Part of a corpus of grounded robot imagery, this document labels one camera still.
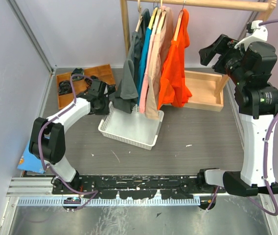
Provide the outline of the orange t shirt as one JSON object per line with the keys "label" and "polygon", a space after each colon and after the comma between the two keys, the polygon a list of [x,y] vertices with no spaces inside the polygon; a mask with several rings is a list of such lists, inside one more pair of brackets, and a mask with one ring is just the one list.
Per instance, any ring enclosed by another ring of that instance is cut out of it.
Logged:
{"label": "orange t shirt", "polygon": [[192,97],[185,83],[185,49],[190,45],[188,21],[189,12],[184,8],[178,39],[171,40],[168,56],[162,68],[157,109],[165,104],[183,107]]}

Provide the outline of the wooden hanger with metal hook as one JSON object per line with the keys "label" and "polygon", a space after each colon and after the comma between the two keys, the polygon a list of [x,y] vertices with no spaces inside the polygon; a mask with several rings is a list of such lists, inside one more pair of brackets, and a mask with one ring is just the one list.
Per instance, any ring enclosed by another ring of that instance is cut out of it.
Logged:
{"label": "wooden hanger with metal hook", "polygon": [[174,36],[173,36],[174,41],[177,41],[178,36],[179,36],[179,31],[180,31],[182,18],[183,18],[183,14],[184,14],[185,2],[186,2],[186,0],[184,0],[182,9],[181,9],[181,11],[179,12],[179,15],[178,15],[178,20],[177,20],[177,24],[176,24],[176,28],[175,28],[175,32],[174,32]]}

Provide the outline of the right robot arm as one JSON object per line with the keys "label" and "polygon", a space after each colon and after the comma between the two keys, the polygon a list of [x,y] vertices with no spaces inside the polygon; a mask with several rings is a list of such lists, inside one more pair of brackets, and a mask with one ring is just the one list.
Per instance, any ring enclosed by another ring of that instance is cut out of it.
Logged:
{"label": "right robot arm", "polygon": [[220,35],[212,45],[199,51],[200,63],[206,66],[216,54],[215,72],[226,74],[235,84],[235,101],[244,130],[244,162],[240,171],[218,168],[201,169],[197,187],[203,193],[214,186],[228,194],[250,197],[278,194],[273,172],[272,121],[278,115],[278,89],[269,83],[277,62],[276,49],[262,41],[236,47],[237,40]]}

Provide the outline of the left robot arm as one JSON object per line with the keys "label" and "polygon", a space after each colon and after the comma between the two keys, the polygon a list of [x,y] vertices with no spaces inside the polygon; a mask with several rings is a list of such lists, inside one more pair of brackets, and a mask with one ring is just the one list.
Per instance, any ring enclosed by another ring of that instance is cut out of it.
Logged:
{"label": "left robot arm", "polygon": [[114,84],[94,79],[87,91],[76,95],[64,109],[48,118],[34,120],[29,152],[41,161],[44,170],[50,168],[69,194],[80,190],[81,181],[78,171],[65,157],[65,133],[86,115],[109,114],[109,95],[115,91]]}

